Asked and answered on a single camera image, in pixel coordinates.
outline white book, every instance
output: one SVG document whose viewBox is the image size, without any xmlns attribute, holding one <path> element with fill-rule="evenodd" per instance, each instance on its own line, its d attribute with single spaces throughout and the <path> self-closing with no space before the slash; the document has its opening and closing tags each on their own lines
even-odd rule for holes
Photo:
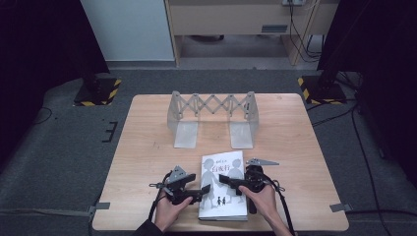
<svg viewBox="0 0 417 236">
<path fill-rule="evenodd" d="M 210 185 L 210 191 L 200 202 L 200 220 L 248 220 L 246 196 L 218 181 L 219 174 L 244 179 L 244 173 L 242 150 L 202 157 L 201 187 Z"/>
</svg>

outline hand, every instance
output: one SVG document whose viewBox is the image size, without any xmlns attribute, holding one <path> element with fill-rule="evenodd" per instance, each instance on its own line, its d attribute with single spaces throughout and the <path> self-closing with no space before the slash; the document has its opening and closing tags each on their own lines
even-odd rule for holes
<svg viewBox="0 0 417 236">
<path fill-rule="evenodd" d="M 245 186 L 239 186 L 239 190 L 254 202 L 257 211 L 268 222 L 275 235 L 291 236 L 276 209 L 275 189 L 271 185 L 265 185 L 258 193 L 252 192 Z"/>
<path fill-rule="evenodd" d="M 174 205 L 165 197 L 165 191 L 161 191 L 162 198 L 156 206 L 155 225 L 160 231 L 165 232 L 177 220 L 181 210 L 187 207 L 193 200 L 189 197 L 179 205 Z"/>
<path fill-rule="evenodd" d="M 239 190 L 254 202 L 258 212 L 264 218 L 277 213 L 275 189 L 271 185 L 265 185 L 258 193 L 252 192 L 245 186 L 239 186 Z"/>
</svg>

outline sleeve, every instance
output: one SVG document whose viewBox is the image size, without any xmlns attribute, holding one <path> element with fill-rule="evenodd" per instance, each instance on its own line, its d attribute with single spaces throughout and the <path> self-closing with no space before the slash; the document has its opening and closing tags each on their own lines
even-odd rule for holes
<svg viewBox="0 0 417 236">
<path fill-rule="evenodd" d="M 163 233 L 150 220 L 146 220 L 132 236 L 162 236 Z"/>
</svg>

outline wooden table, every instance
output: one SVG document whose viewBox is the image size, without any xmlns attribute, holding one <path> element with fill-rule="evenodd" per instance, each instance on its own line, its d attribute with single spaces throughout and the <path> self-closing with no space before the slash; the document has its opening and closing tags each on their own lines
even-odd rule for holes
<svg viewBox="0 0 417 236">
<path fill-rule="evenodd" d="M 346 230 L 344 211 L 332 212 L 329 207 L 339 204 L 340 199 L 302 98 L 293 93 L 255 96 L 260 125 L 255 147 L 243 150 L 244 159 L 279 162 L 278 166 L 265 166 L 264 171 L 286 189 L 283 195 L 296 231 Z M 92 223 L 95 230 L 136 230 L 148 218 L 157 193 L 150 183 L 160 182 L 175 165 L 180 165 L 187 173 L 197 174 L 196 181 L 187 188 L 199 189 L 202 155 L 233 150 L 227 122 L 218 119 L 217 113 L 200 122 L 196 148 L 174 148 L 166 123 L 170 98 L 170 94 L 134 97 L 100 198 L 101 203 L 110 203 L 110 208 L 96 212 Z M 286 221 L 276 197 L 279 213 Z M 249 214 L 249 220 L 243 223 L 199 221 L 198 206 L 188 206 L 170 230 L 270 231 L 258 214 Z"/>
</svg>

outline black tripod base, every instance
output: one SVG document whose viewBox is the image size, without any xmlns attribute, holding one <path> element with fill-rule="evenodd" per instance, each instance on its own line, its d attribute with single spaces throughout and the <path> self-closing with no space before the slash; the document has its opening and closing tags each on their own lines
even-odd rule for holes
<svg viewBox="0 0 417 236">
<path fill-rule="evenodd" d="M 298 79 L 298 84 L 307 103 L 346 103 L 346 96 L 340 85 L 332 84 L 329 88 L 321 88 L 319 86 L 319 78 L 320 76 L 302 76 Z"/>
<path fill-rule="evenodd" d="M 97 89 L 91 91 L 87 88 L 86 83 L 83 83 L 76 98 L 74 105 L 76 106 L 94 106 L 94 105 L 108 105 L 113 101 L 121 80 L 117 79 L 96 79 L 98 84 Z"/>
</svg>

